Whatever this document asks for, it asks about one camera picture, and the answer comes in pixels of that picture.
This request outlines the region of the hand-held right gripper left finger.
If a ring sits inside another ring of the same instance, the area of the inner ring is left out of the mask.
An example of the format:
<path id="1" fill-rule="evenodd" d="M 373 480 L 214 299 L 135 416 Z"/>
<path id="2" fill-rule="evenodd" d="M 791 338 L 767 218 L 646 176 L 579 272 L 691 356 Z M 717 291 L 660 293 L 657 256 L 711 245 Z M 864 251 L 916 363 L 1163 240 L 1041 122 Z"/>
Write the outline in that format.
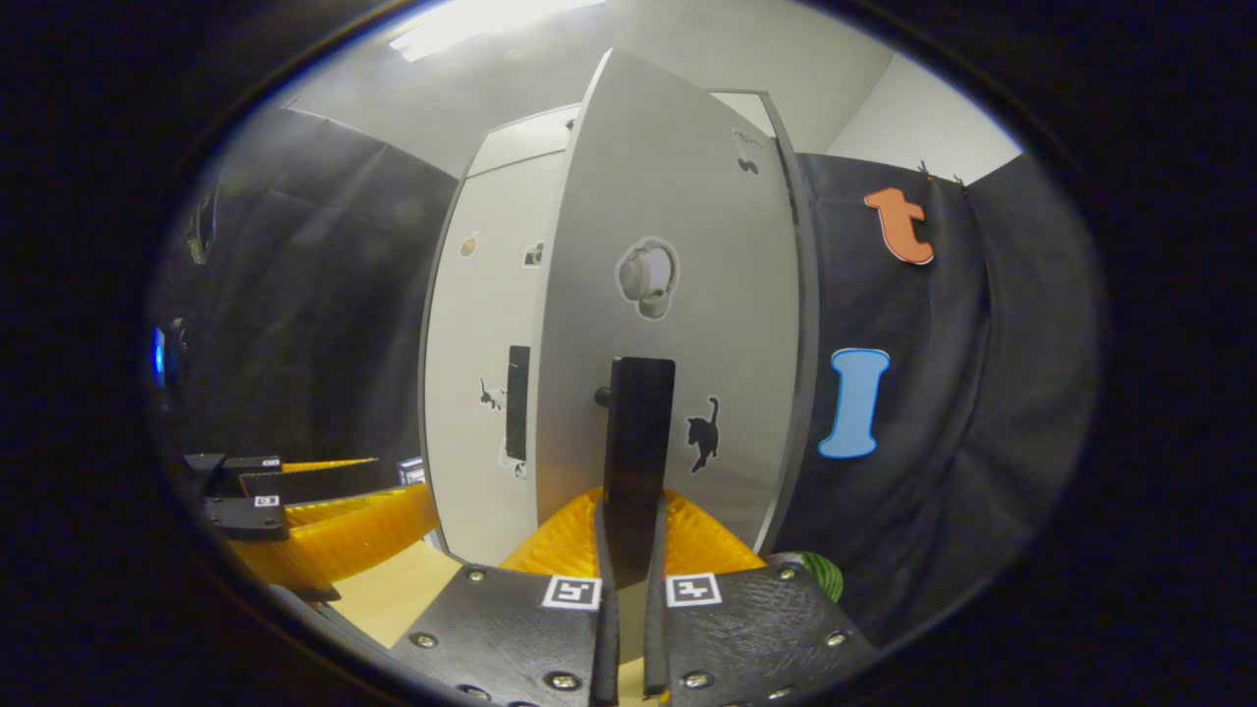
<path id="1" fill-rule="evenodd" d="M 465 564 L 388 650 L 494 706 L 615 706 L 618 618 L 603 492 L 579 493 L 499 567 Z"/>

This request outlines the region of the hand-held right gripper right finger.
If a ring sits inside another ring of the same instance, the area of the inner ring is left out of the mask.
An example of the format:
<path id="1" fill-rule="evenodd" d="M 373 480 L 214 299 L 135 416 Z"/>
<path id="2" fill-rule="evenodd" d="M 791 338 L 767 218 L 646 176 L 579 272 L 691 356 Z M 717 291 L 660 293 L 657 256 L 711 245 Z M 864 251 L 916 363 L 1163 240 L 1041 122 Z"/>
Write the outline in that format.
<path id="1" fill-rule="evenodd" d="M 833 600 L 840 572 L 767 561 L 666 491 L 649 577 L 644 689 L 664 706 L 799 706 L 852 681 L 877 649 Z"/>

